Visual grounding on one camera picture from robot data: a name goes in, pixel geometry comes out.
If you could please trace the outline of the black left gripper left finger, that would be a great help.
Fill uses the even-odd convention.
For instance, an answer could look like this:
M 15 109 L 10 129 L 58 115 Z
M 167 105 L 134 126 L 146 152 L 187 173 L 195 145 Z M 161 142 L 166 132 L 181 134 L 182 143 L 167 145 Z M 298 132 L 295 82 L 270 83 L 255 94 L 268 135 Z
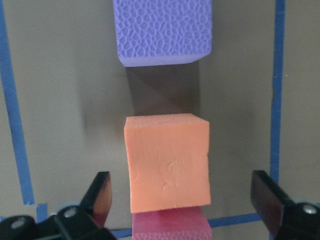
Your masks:
M 105 228 L 112 205 L 111 175 L 98 172 L 78 205 L 62 208 L 53 217 L 51 240 L 115 240 Z

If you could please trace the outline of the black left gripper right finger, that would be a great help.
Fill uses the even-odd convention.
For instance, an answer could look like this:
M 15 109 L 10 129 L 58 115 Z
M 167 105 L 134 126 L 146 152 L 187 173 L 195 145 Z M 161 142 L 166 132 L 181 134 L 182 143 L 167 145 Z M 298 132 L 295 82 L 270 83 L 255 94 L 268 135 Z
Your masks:
M 292 200 L 264 170 L 251 174 L 250 200 L 275 240 L 320 238 L 320 207 Z

